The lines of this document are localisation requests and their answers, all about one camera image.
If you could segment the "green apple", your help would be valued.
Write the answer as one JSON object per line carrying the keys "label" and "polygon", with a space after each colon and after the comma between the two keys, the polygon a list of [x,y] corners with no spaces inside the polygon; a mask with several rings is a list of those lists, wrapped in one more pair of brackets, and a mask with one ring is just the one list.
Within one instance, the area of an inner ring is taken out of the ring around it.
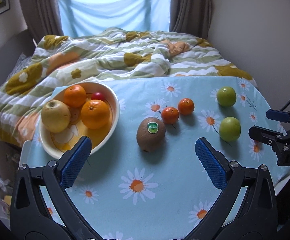
{"label": "green apple", "polygon": [[224,118],[219,126],[219,135],[226,142],[237,141],[240,137],[241,126],[237,118]]}
{"label": "green apple", "polygon": [[232,87],[222,87],[217,91],[217,102],[223,107],[232,107],[236,103],[236,92]]}

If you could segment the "small mandarin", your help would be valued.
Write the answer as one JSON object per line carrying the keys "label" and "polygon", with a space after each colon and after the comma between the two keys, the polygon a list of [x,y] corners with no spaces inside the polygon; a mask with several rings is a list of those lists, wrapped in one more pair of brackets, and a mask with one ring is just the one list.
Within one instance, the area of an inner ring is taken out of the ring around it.
{"label": "small mandarin", "polygon": [[181,115],[191,115],[194,108],[194,102],[189,98],[183,98],[178,103],[178,111]]}
{"label": "small mandarin", "polygon": [[166,107],[161,113],[161,118],[165,124],[174,124],[179,119],[179,111],[174,107]]}

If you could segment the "brown kiwi with sticker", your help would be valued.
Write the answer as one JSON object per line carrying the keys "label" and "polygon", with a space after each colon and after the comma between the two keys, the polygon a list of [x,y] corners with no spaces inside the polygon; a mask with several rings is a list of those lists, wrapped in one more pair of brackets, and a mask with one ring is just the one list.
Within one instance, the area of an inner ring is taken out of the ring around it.
{"label": "brown kiwi with sticker", "polygon": [[142,151],[153,152],[161,146],[165,135],[165,124],[157,118],[148,117],[138,126],[136,140]]}

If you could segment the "yellow pear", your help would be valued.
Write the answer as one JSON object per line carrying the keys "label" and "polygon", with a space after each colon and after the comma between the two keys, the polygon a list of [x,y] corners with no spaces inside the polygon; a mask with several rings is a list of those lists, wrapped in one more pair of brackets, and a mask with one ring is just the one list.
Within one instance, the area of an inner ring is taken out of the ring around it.
{"label": "yellow pear", "polygon": [[70,122],[67,105],[59,100],[50,100],[42,108],[41,119],[44,127],[52,133],[64,131]]}

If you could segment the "striped floral duvet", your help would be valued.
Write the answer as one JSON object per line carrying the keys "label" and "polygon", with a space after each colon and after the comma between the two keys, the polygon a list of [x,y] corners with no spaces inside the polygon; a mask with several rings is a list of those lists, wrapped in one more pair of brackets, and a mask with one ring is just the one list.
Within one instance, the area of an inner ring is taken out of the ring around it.
{"label": "striped floral duvet", "polygon": [[255,84],[210,42],[185,33],[108,28],[78,38],[46,35],[29,62],[0,85],[0,141],[21,147],[31,140],[57,87],[172,76],[236,76]]}

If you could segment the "cream fruit bowl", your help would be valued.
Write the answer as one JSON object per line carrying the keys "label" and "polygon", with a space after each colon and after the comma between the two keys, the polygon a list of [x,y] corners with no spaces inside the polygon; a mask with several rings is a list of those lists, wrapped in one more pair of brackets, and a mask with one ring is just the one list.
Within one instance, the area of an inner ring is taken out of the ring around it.
{"label": "cream fruit bowl", "polygon": [[[106,143],[106,141],[108,141],[108,139],[114,133],[119,119],[119,100],[116,96],[116,93],[110,87],[99,82],[83,82],[76,85],[80,85],[85,89],[87,93],[87,99],[85,103],[91,100],[92,93],[103,93],[106,98],[104,102],[110,108],[110,119],[108,123],[102,128],[89,129],[81,121],[82,105],[79,108],[67,106],[71,114],[70,122],[68,127],[60,133],[52,133],[48,131],[44,127],[41,120],[39,124],[39,137],[42,143],[42,147],[45,149],[48,155],[55,159],[60,159],[63,153],[72,149],[83,136],[89,137],[89,139],[92,141],[91,153],[96,152]],[[53,99],[63,102],[63,95],[67,88],[61,89],[61,91],[58,92]]]}

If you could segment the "blue daisy tablecloth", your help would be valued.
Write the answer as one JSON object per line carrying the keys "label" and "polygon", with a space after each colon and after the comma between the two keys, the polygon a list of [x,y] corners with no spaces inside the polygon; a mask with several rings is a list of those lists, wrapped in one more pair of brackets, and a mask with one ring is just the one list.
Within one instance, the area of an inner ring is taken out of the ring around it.
{"label": "blue daisy tablecloth", "polygon": [[[277,165],[269,146],[249,138],[254,125],[278,132],[284,128],[266,118],[269,105],[259,90],[237,77],[153,77],[105,85],[119,100],[117,127],[88,158],[67,194],[106,239],[182,239],[202,221],[220,190],[195,154],[200,137],[244,167],[266,165],[274,184],[289,173],[289,168]],[[222,87],[235,90],[232,107],[217,102]],[[159,118],[164,108],[176,107],[183,98],[193,100],[194,112],[166,127],[156,151],[143,152],[136,141],[139,124],[147,117]],[[219,135],[220,123],[227,117],[240,122],[237,141],[226,142]]]}

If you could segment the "large orange in bowl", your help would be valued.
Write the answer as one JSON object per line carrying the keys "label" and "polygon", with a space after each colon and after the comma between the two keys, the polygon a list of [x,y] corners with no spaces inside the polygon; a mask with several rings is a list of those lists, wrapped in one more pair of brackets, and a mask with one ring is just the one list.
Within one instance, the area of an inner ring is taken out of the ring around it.
{"label": "large orange in bowl", "polygon": [[89,129],[99,129],[110,119],[110,108],[101,100],[89,100],[81,109],[81,121]]}

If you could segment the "orange at bowl back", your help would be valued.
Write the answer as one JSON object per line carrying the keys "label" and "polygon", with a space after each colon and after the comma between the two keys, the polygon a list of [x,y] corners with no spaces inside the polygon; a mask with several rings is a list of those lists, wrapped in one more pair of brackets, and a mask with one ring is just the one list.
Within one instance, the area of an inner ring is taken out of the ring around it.
{"label": "orange at bowl back", "polygon": [[63,95],[63,102],[73,108],[81,107],[87,99],[85,89],[80,85],[72,85],[68,87]]}

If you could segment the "red cherry tomato in bowl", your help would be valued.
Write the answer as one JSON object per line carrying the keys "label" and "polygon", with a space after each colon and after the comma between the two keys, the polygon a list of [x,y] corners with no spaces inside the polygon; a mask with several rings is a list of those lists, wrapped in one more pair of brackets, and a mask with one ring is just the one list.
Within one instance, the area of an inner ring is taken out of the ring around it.
{"label": "red cherry tomato in bowl", "polygon": [[95,93],[92,93],[91,100],[105,101],[106,98],[105,98],[105,96],[104,96],[103,93],[101,93],[101,92],[95,92]]}

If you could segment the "right brown curtain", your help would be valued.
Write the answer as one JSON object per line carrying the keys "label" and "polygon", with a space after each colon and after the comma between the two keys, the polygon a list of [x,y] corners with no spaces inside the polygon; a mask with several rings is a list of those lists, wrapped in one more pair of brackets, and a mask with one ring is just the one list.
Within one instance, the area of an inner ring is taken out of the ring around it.
{"label": "right brown curtain", "polygon": [[211,17],[212,0],[170,0],[170,31],[206,39]]}

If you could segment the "brown curtain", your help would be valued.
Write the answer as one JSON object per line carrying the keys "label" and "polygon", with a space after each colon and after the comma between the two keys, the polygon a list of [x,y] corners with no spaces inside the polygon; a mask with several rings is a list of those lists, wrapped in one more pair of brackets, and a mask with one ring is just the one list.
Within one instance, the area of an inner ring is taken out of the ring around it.
{"label": "brown curtain", "polygon": [[19,1],[27,29],[36,43],[46,35],[63,35],[58,0]]}
{"label": "brown curtain", "polygon": [[170,0],[170,31],[206,39],[211,17],[212,0]]}

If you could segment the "grey headboard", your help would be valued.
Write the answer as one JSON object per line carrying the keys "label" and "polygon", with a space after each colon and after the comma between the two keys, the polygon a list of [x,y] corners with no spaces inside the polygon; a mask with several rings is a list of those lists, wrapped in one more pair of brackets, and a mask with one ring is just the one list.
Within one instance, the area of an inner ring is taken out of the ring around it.
{"label": "grey headboard", "polygon": [[31,56],[35,50],[33,38],[28,30],[10,38],[0,48],[0,86],[6,81],[8,74],[16,66],[19,56],[23,53],[26,57]]}

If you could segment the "light blue window sheet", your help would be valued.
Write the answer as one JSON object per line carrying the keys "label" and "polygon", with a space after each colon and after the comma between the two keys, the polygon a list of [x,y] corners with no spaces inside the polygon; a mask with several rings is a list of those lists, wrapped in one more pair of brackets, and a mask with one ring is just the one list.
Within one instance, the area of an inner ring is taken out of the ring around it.
{"label": "light blue window sheet", "polygon": [[169,31],[170,0],[58,0],[62,30],[70,37],[127,31]]}

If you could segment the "left brown curtain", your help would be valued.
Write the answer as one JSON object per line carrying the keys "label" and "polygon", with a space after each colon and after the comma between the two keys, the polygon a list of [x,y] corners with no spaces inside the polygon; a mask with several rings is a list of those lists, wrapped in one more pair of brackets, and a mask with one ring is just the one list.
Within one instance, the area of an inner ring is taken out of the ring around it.
{"label": "left brown curtain", "polygon": [[36,43],[46,35],[63,35],[58,0],[19,1],[27,29]]}

